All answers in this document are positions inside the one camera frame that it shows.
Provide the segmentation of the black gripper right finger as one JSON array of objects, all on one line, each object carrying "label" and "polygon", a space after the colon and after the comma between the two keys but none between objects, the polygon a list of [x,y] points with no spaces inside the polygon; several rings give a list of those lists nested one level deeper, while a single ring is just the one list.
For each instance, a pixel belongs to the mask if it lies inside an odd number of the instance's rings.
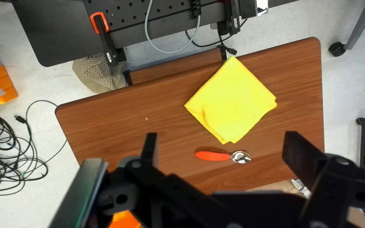
[{"label": "black gripper right finger", "polygon": [[307,228],[347,228],[350,208],[365,213],[365,168],[321,153],[298,132],[287,132],[283,160],[311,192],[300,225]]}]

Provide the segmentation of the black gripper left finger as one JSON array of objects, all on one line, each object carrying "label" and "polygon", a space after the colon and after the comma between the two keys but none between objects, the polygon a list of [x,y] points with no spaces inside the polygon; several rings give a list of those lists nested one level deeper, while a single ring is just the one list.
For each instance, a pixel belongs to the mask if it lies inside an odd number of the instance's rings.
[{"label": "black gripper left finger", "polygon": [[142,154],[125,173],[139,191],[134,215],[148,228],[216,228],[216,202],[178,175],[165,175],[155,167],[158,135],[146,136]]}]

